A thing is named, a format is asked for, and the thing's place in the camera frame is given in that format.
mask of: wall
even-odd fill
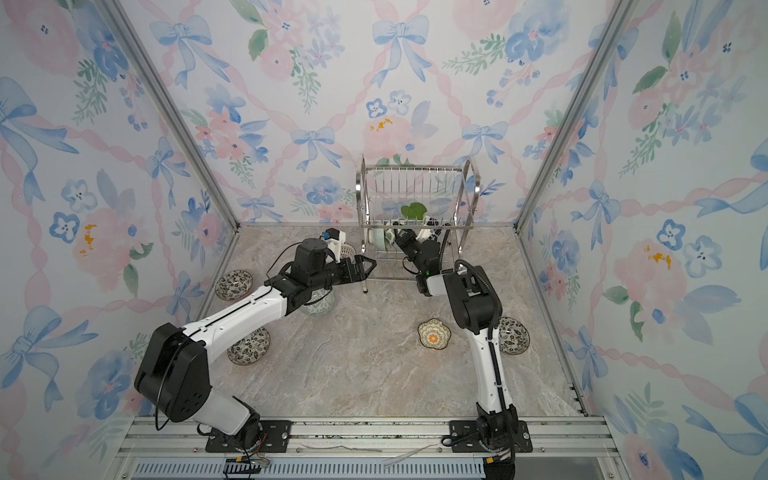
[[[0,43],[0,478],[102,478],[230,231],[90,2],[3,0]]]
[[[123,2],[236,215],[342,223],[361,154],[473,154],[476,218],[514,220],[613,4]]]
[[[768,478],[766,20],[641,0],[525,225],[634,480]]]

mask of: gray marble surface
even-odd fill
[[[244,227],[226,271],[250,271],[256,284],[285,246],[315,237],[319,227]],[[359,229],[347,229],[359,250]],[[511,228],[475,228],[462,255],[482,265],[502,299],[504,314],[519,319],[531,346],[502,354],[510,392],[521,416],[577,415],[563,369]],[[293,249],[271,274],[293,259]],[[321,317],[296,311],[270,323],[272,343],[250,366],[226,355],[211,382],[264,416],[474,416],[475,370],[465,331],[445,297],[425,298],[413,282],[375,280],[337,286],[336,305]],[[209,313],[230,302],[215,298]],[[443,350],[419,342],[417,327],[439,318],[452,332]]]

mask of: stainless steel dish rack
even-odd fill
[[[378,266],[370,280],[414,280],[406,269],[405,254],[396,245],[381,248],[373,241],[373,230],[405,227],[413,230],[440,230],[450,235],[443,268],[450,268],[461,257],[480,197],[480,173],[473,157],[463,167],[402,164],[367,166],[362,159],[356,175],[357,215],[362,234],[362,254]],[[407,218],[403,213],[413,203],[426,207],[425,215],[439,224]]]

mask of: wire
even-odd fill
[[[157,399],[154,403],[154,429],[158,432],[165,428],[165,426],[168,424],[168,421],[170,420],[170,416],[166,415],[165,423],[163,426],[159,426],[157,422],[157,412],[160,410],[160,395],[163,393],[163,385],[165,385],[165,379],[168,377],[168,371],[170,370],[170,366],[174,364],[174,358],[179,353],[179,350],[181,350],[181,347],[184,346],[184,342],[179,342],[177,344],[176,350],[174,351],[174,354],[170,356],[170,360],[168,361],[168,365],[165,367],[165,372],[163,373],[163,379],[160,381],[160,388],[157,389]]]

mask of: patterned plate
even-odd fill
[[[531,336],[522,323],[503,316],[498,324],[498,348],[509,355],[520,355],[531,346]]]
[[[250,292],[253,276],[245,270],[232,270],[216,281],[216,296],[222,300],[237,300]]]
[[[269,348],[270,333],[261,327],[228,348],[227,356],[235,365],[250,365],[263,357]]]
[[[431,319],[419,325],[419,339],[428,349],[442,350],[451,339],[451,329],[438,319]]]

